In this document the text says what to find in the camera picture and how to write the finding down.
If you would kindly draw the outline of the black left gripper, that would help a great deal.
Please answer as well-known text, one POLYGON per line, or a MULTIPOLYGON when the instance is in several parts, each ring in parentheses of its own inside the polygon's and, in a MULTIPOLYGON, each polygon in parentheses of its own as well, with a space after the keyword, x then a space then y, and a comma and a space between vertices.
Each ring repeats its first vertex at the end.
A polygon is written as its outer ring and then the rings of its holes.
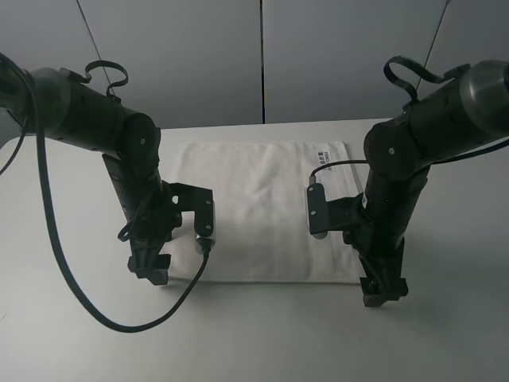
POLYGON ((118 233, 121 242, 130 244, 129 271, 155 286, 167 285, 170 254, 159 253, 173 238, 173 230, 179 227, 180 213, 168 190, 143 197, 134 215, 118 233))

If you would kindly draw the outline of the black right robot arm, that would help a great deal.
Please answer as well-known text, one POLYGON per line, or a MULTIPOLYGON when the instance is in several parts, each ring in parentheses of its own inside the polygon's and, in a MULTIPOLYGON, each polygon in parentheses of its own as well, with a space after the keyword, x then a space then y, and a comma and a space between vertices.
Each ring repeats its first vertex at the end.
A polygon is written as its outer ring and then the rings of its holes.
POLYGON ((386 78, 410 96, 403 113, 375 124, 363 151, 370 167, 363 194, 347 202, 344 239, 365 272, 363 304, 380 307, 408 293, 402 277, 405 231, 430 167, 508 144, 508 63, 483 60, 435 75, 407 57, 392 57, 386 78))

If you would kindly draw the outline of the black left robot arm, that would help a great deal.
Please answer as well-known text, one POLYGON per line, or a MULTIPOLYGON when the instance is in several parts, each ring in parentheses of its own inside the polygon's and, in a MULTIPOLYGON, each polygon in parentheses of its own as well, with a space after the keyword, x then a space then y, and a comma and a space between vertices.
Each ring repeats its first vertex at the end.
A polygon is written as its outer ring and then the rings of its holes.
POLYGON ((168 282, 171 257, 162 247, 181 224, 170 184, 159 174, 161 131, 152 119, 124 107, 112 94, 86 86, 66 69, 25 72, 1 61, 1 105, 33 134, 100 152, 126 225, 118 238, 129 242, 129 270, 153 285, 168 282))

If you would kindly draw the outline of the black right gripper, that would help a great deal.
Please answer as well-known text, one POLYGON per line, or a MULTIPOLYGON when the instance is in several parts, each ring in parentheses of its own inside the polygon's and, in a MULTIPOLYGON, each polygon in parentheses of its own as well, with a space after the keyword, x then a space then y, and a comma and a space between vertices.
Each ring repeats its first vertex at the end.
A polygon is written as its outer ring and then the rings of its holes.
POLYGON ((344 242, 359 253, 365 276, 360 278, 365 307, 380 307, 397 302, 409 293, 405 278, 390 277, 382 283, 383 272, 400 275, 406 223, 399 218, 371 219, 365 212, 355 211, 343 232, 344 242))

